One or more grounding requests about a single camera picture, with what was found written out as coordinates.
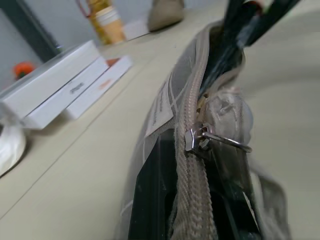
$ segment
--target product box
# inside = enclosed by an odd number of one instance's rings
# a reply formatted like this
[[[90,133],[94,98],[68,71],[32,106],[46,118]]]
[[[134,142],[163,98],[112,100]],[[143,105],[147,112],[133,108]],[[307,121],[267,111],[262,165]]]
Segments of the product box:
[[[129,56],[121,57],[111,65],[88,89],[75,99],[62,114],[70,120],[79,118],[132,66]]]
[[[29,113],[22,120],[24,127],[35,130],[45,128],[107,69],[108,65],[103,57],[96,59],[71,81]]]
[[[0,108],[20,120],[100,57],[93,41],[67,50],[0,93]]]

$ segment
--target label tag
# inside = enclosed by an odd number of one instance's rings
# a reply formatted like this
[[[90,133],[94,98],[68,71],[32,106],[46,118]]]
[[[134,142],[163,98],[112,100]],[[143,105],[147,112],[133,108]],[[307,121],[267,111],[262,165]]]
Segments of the label tag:
[[[174,117],[168,95],[169,78],[162,84],[157,98],[153,101],[145,137]]]

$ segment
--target gray wall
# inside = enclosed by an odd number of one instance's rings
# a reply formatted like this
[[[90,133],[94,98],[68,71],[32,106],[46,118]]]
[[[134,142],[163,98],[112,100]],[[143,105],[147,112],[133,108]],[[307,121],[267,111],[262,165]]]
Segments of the gray wall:
[[[100,45],[91,23],[80,12],[76,0],[25,0],[45,29],[67,49],[91,39]]]
[[[36,66],[41,60],[0,9],[0,91],[15,82],[12,67],[23,61]]]
[[[221,0],[184,0],[185,8],[201,8],[213,1]],[[127,24],[137,20],[141,15],[147,15],[152,7],[153,0],[113,0],[113,5],[118,10],[121,20]]]

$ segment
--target orange object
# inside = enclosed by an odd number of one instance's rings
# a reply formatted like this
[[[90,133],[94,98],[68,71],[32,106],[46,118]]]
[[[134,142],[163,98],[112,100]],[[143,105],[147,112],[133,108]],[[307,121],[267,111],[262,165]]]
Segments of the orange object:
[[[17,79],[23,78],[25,75],[31,73],[33,70],[35,70],[35,66],[28,61],[20,62],[13,67],[13,72]]]

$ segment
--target black object inside bag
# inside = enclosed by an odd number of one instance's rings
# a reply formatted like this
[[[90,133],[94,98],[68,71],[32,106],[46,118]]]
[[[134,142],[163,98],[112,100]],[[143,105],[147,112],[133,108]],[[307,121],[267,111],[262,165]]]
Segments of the black object inside bag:
[[[254,215],[239,187],[221,182],[215,166],[206,167],[214,222],[221,240],[260,240]],[[162,133],[138,174],[129,240],[166,240],[177,192],[174,130]],[[224,194],[228,184],[232,199]]]

